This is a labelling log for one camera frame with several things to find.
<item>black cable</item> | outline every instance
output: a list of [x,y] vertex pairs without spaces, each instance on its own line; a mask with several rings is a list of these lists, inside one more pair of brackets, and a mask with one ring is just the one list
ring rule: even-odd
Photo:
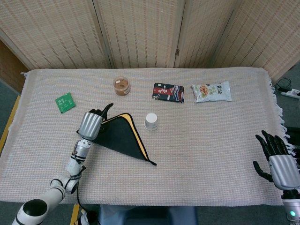
[[[280,85],[280,83],[282,81],[288,81],[288,84],[286,86],[282,86],[282,85]],[[291,85],[292,85],[292,81],[289,78],[281,78],[274,86],[275,86],[275,89],[278,89],[278,87],[279,88],[288,88],[289,89],[291,87]]]
[[300,221],[298,220],[293,220],[293,219],[289,219],[287,213],[285,214],[287,221],[290,222],[290,225],[300,225]]
[[79,206],[80,206],[81,208],[83,208],[84,211],[88,212],[88,211],[86,210],[86,208],[84,208],[84,207],[80,204],[80,201],[79,201],[79,180],[78,180],[78,185],[77,185],[77,201],[78,201]]

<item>plastic container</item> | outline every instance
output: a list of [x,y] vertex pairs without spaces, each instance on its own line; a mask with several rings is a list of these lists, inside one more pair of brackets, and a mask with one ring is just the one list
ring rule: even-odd
[[127,78],[121,76],[113,81],[113,87],[117,95],[125,96],[130,92],[130,84]]
[[156,130],[158,128],[158,116],[155,113],[150,112],[146,115],[145,127],[148,130]]

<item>fringe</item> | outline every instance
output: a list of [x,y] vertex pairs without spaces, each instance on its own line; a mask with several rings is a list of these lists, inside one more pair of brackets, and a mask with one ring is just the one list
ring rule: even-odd
[[[28,79],[26,79],[27,78],[27,75],[29,75],[30,74],[30,71],[29,72],[27,72],[27,73],[21,73],[23,76],[25,76],[25,83],[24,83],[24,86],[23,86],[23,90],[22,90],[22,92],[24,93],[24,90],[27,88],[27,86],[28,86]],[[20,113],[20,111],[21,111],[21,105],[22,105],[22,102],[23,102],[23,95],[21,95],[21,97],[20,97],[20,100],[19,100],[19,105],[18,105],[18,108],[17,108],[17,110],[16,110],[16,112],[15,112],[15,117],[14,117],[14,119],[13,119],[13,122],[11,123],[11,125],[9,126],[9,128],[8,128],[8,131],[10,132],[10,129],[14,126],[14,124],[16,123],[16,118],[18,118],[18,115],[19,115],[19,113]]]
[[288,140],[287,140],[288,138],[290,138],[290,136],[286,134],[287,129],[284,126],[285,121],[282,119],[283,109],[280,108],[280,106],[277,104],[276,95],[274,94],[275,88],[272,86],[272,80],[271,80],[270,77],[269,77],[269,87],[270,87],[270,90],[271,90],[271,93],[272,93],[272,97],[273,97],[273,100],[274,100],[274,103],[275,103],[275,109],[276,109],[276,111],[278,113],[278,120],[280,122],[281,131],[283,133],[283,141],[284,141],[284,143],[286,145],[286,148],[287,148],[288,152],[291,153],[294,156],[295,153],[293,152],[293,149],[295,149],[296,147],[293,146],[292,144],[290,144],[288,142]]

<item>food package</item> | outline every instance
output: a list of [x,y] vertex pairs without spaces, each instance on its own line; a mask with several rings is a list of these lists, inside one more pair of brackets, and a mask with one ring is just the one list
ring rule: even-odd
[[192,84],[195,103],[208,101],[232,101],[229,82],[215,84]]
[[156,100],[183,103],[183,92],[183,86],[166,83],[155,83],[153,87],[152,98]]

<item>cable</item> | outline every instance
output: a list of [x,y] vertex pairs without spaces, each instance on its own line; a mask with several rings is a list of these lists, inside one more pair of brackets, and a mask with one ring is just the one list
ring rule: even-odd
[[76,158],[76,154],[77,154],[77,153],[75,154],[76,148],[77,148],[77,145],[78,145],[79,142],[80,142],[80,140],[78,140],[78,141],[76,142],[76,144],[75,144],[75,146],[74,146],[74,148],[73,148],[72,154],[74,155],[75,161],[78,162],[78,163],[80,164],[81,162],[80,162],[80,161],[77,161],[77,158]]
[[[288,81],[288,84],[286,86],[279,85],[282,81]],[[289,78],[281,78],[274,86],[275,86],[275,89],[278,89],[278,87],[279,88],[288,88],[289,89],[291,87],[291,85],[292,85],[291,79],[289,79]]]
[[80,206],[81,208],[83,208],[84,211],[88,212],[88,211],[86,210],[86,208],[84,208],[84,207],[80,204],[80,201],[79,201],[79,180],[78,180],[78,185],[77,185],[77,201],[78,201],[79,206]]
[[81,208],[83,208],[83,210],[86,211],[87,213],[88,213],[88,212],[92,212],[92,211],[88,211],[86,208],[83,207],[83,205],[80,204],[80,201],[79,201],[79,180],[78,180],[78,186],[77,186],[77,201],[78,201],[78,204],[79,204],[79,206],[80,206]]
[[290,225],[300,225],[300,221],[299,220],[293,220],[293,219],[289,219],[287,213],[285,214],[287,221],[290,222]]

